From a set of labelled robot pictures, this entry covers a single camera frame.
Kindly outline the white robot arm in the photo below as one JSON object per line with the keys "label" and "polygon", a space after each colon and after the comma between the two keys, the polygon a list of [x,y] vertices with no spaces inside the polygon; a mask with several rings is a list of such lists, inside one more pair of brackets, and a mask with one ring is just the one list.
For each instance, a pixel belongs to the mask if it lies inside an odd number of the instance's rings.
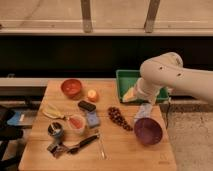
{"label": "white robot arm", "polygon": [[184,68],[177,53],[145,60],[140,66],[140,75],[133,89],[138,99],[154,103],[158,91],[169,87],[213,104],[213,71]]}

